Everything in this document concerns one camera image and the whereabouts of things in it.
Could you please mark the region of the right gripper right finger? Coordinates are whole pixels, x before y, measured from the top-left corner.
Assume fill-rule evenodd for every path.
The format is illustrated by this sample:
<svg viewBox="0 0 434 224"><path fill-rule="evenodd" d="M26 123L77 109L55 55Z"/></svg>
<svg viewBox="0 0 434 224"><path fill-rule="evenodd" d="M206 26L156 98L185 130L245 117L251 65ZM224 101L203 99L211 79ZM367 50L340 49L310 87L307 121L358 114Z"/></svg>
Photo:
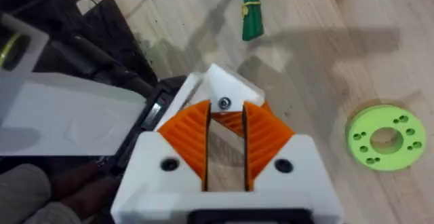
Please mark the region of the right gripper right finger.
<svg viewBox="0 0 434 224"><path fill-rule="evenodd" d="M328 198L332 184L310 136L296 135L268 109L245 102L245 190L302 192Z"/></svg>

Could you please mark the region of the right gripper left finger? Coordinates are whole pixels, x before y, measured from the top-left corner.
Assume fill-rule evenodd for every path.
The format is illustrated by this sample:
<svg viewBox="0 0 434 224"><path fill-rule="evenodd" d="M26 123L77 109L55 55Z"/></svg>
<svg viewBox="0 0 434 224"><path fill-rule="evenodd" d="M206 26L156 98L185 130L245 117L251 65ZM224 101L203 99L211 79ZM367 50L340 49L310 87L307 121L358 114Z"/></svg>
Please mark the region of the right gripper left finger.
<svg viewBox="0 0 434 224"><path fill-rule="evenodd" d="M119 201L147 193L182 193L206 189L211 102L191 105L136 143L121 186Z"/></svg>

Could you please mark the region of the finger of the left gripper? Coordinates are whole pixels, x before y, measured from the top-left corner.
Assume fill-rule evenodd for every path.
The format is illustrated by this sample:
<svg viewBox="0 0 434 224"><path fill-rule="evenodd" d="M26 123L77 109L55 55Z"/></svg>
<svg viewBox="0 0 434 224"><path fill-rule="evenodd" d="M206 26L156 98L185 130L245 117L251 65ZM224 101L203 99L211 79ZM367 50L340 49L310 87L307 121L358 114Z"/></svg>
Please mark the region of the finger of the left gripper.
<svg viewBox="0 0 434 224"><path fill-rule="evenodd" d="M189 106L191 104L194 105L203 100L210 99L209 96L206 96L204 91L198 92L198 89L203 83L204 77L205 73L199 72L192 72L187 76L169 107L166 109L165 113L154 128L155 132L158 131L160 127L162 127L169 119L175 116L177 112L181 111L185 106Z"/></svg>
<svg viewBox="0 0 434 224"><path fill-rule="evenodd" d="M240 74L212 64L204 73L195 90L195 103L208 100L212 119L242 137L242 111L245 102L251 102L270 111L265 93Z"/></svg>

